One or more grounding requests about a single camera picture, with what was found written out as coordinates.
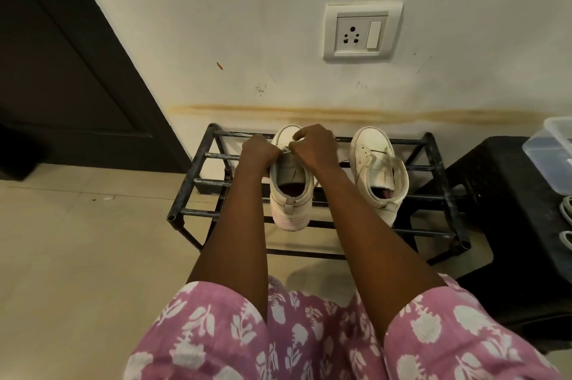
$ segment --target person's left hand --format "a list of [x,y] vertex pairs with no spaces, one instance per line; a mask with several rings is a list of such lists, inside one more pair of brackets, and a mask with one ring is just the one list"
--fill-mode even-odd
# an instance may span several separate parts
[[240,153],[239,166],[247,167],[253,171],[258,171],[265,175],[268,168],[276,161],[282,150],[270,144],[262,135],[252,135],[243,144]]

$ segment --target white cable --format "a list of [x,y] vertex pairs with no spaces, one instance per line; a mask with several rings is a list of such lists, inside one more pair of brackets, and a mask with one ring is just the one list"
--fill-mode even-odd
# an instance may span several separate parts
[[[559,209],[564,219],[572,225],[572,196],[566,196],[560,203]],[[558,237],[562,244],[572,251],[572,242],[569,239],[571,236],[572,231],[562,231]]]

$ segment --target black rack bar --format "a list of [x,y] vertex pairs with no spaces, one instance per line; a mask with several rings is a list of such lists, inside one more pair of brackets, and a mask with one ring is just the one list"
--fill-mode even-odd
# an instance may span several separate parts
[[[187,240],[192,243],[197,249],[202,250],[204,245],[199,243],[199,241],[193,237],[193,235],[185,228],[184,216],[197,216],[197,217],[208,217],[211,219],[211,225],[209,227],[208,233],[206,235],[206,240],[211,236],[213,229],[215,228],[220,212],[223,209],[224,201],[226,199],[226,193],[228,189],[232,186],[232,168],[230,165],[231,160],[239,160],[239,155],[227,154],[224,152],[223,142],[221,137],[229,138],[250,138],[255,133],[249,132],[227,132],[221,130],[216,124],[209,124],[203,139],[201,140],[198,150],[193,159],[193,164],[185,176],[182,182],[181,188],[171,206],[169,214],[167,216],[168,222],[173,226],[173,228],[179,231]],[[261,133],[265,138],[271,139],[274,137],[271,133]],[[350,143],[352,138],[345,136],[337,136],[337,141],[340,143]],[[218,153],[210,152],[211,146],[215,142],[218,147]],[[467,231],[462,225],[459,218],[459,211],[457,207],[457,202],[460,204],[464,203],[464,197],[454,196],[449,187],[447,176],[443,166],[443,160],[435,138],[431,133],[425,133],[421,139],[390,139],[393,145],[413,145],[415,148],[412,150],[411,154],[405,161],[405,167],[410,172],[431,172],[433,178],[436,181],[436,185],[440,189],[440,195],[420,195],[420,194],[408,194],[399,209],[397,214],[397,222],[404,223],[406,227],[394,227],[394,231],[404,237],[408,244],[415,248],[415,236],[421,237],[438,237],[450,241],[449,249],[427,261],[428,264],[437,264],[444,261],[452,256],[460,255],[471,247],[470,240],[468,238]],[[427,155],[427,160],[429,165],[416,165],[415,160],[421,153],[425,150]],[[224,180],[211,180],[202,179],[199,177],[201,168],[206,159],[221,159],[224,160]],[[341,162],[341,167],[349,167],[348,162]],[[211,186],[213,188],[220,188],[220,194],[216,203],[214,211],[209,210],[194,210],[186,208],[186,204],[189,201],[190,194],[195,186]],[[262,184],[262,201],[265,203],[269,202],[270,189],[268,184]],[[312,205],[317,207],[327,207],[328,202],[325,197],[325,193],[321,187],[314,188],[314,195],[312,200]],[[442,231],[431,231],[431,230],[421,230],[411,228],[410,218],[411,215],[417,210],[442,210],[445,213],[447,219],[447,224],[451,232]],[[266,223],[274,223],[274,220],[270,216],[265,216],[264,221]],[[311,220],[309,227],[315,228],[329,228],[335,229],[333,222],[327,222],[322,220]],[[309,251],[293,251],[293,250],[283,250],[283,249],[267,249],[268,254],[274,255],[292,255],[292,256],[305,256],[311,258],[325,258],[325,259],[345,259],[346,257],[342,254],[330,254],[330,253],[320,253],[320,252],[309,252]]]

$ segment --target white sneaker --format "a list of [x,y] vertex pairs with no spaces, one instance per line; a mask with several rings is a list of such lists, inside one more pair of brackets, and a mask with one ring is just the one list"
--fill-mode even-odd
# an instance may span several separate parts
[[285,231],[300,231],[310,222],[314,177],[288,147],[300,129],[288,124],[272,138],[283,152],[270,167],[270,210],[274,223]]
[[[392,226],[409,190],[409,176],[404,163],[395,157],[387,135],[376,127],[361,128],[352,139],[349,165],[358,190]],[[375,196],[372,187],[386,189],[387,197]]]

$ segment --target tiled floor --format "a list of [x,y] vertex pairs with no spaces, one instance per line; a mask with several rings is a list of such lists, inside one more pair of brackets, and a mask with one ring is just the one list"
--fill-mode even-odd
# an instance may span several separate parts
[[[198,256],[165,220],[182,178],[41,165],[23,183],[0,180],[1,379],[120,378]],[[190,206],[212,208],[215,200],[193,194]],[[315,212],[329,218],[327,210]],[[186,222],[203,241],[209,219]],[[442,225],[437,215],[421,222]],[[269,247],[340,252],[333,230],[266,227]],[[473,249],[440,271],[459,276],[491,260],[485,239],[471,237]],[[422,255],[435,252],[431,240],[419,244]],[[354,290],[345,261],[269,255],[268,268],[290,289],[339,303]],[[571,356],[549,355],[569,379]]]

